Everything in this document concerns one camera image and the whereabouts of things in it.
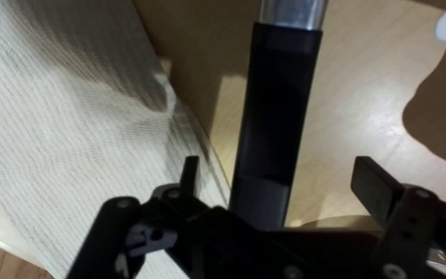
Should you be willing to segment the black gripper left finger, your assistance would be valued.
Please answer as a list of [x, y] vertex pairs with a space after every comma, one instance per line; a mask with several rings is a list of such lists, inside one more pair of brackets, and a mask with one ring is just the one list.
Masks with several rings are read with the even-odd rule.
[[177, 183], [157, 186], [145, 203], [106, 200], [66, 279], [134, 279], [150, 252], [163, 251], [188, 279], [218, 279], [218, 260], [198, 218], [208, 211], [194, 195], [198, 158], [187, 156]]

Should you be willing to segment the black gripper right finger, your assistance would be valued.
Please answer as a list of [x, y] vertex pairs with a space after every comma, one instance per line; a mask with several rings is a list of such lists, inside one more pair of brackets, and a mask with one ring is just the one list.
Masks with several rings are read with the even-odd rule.
[[446, 279], [427, 263], [431, 249], [446, 254], [446, 201], [394, 180], [369, 156], [355, 156], [351, 192], [380, 228], [368, 270], [382, 279]]

